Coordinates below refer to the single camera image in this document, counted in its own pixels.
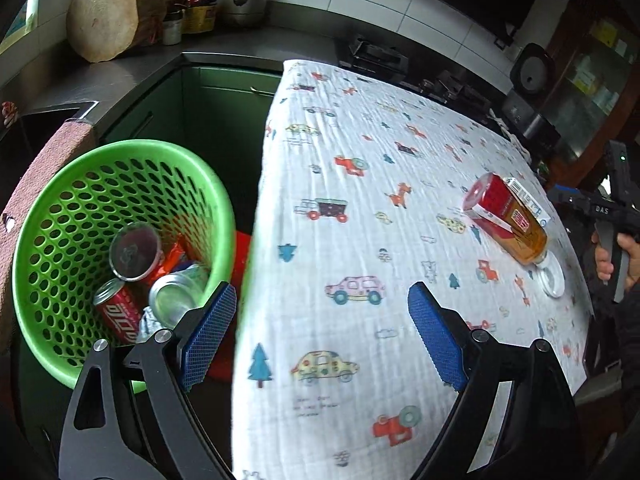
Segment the red soda can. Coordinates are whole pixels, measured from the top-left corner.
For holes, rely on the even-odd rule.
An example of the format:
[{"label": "red soda can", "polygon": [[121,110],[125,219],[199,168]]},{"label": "red soda can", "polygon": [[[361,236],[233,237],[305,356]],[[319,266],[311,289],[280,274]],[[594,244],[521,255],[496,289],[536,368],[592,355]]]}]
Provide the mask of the red soda can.
[{"label": "red soda can", "polygon": [[125,282],[113,278],[101,286],[94,295],[94,306],[123,343],[135,343],[142,312]]}]

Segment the tree stump cutting board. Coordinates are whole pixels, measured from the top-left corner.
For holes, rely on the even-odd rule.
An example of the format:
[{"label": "tree stump cutting board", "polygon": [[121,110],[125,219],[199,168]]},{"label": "tree stump cutting board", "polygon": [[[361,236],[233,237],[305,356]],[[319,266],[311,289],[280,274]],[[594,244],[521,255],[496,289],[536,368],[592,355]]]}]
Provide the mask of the tree stump cutting board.
[{"label": "tree stump cutting board", "polygon": [[66,36],[87,61],[107,61],[145,41],[153,43],[165,12],[164,0],[72,0]]}]

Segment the pink towel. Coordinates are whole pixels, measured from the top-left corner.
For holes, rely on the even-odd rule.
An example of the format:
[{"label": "pink towel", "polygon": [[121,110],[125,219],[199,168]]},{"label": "pink towel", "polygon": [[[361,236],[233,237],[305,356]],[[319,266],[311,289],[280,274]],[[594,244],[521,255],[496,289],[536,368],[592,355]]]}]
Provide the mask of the pink towel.
[{"label": "pink towel", "polygon": [[90,124],[74,121],[62,124],[31,163],[4,208],[0,218],[0,353],[8,348],[13,332],[11,273],[24,219],[47,182],[67,163],[94,148]]}]

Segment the stove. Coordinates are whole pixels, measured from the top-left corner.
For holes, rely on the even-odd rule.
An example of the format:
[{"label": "stove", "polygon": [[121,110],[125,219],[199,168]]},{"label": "stove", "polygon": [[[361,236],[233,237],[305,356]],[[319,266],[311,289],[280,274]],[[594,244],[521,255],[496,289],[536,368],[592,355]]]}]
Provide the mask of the stove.
[{"label": "stove", "polygon": [[395,47],[375,44],[363,36],[357,36],[351,43],[338,43],[337,53],[342,68],[436,101],[504,136],[500,126],[488,115],[491,102],[446,70],[440,73],[436,81],[422,78],[416,73],[418,71],[410,69],[410,58]]}]

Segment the green plastic basket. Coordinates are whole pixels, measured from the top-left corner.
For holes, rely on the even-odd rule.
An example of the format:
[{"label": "green plastic basket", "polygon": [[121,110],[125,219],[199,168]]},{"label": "green plastic basket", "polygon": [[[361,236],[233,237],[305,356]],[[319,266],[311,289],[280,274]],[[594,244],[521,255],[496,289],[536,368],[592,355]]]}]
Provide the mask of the green plastic basket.
[{"label": "green plastic basket", "polygon": [[[69,388],[97,339],[117,344],[92,300],[113,277],[111,240],[133,221],[158,229],[165,249],[185,235],[211,269],[201,305],[231,276],[231,203],[219,178],[194,153],[159,140],[123,140],[69,163],[33,203],[13,273],[22,334],[40,364]],[[134,389],[143,390],[144,383]]]}]

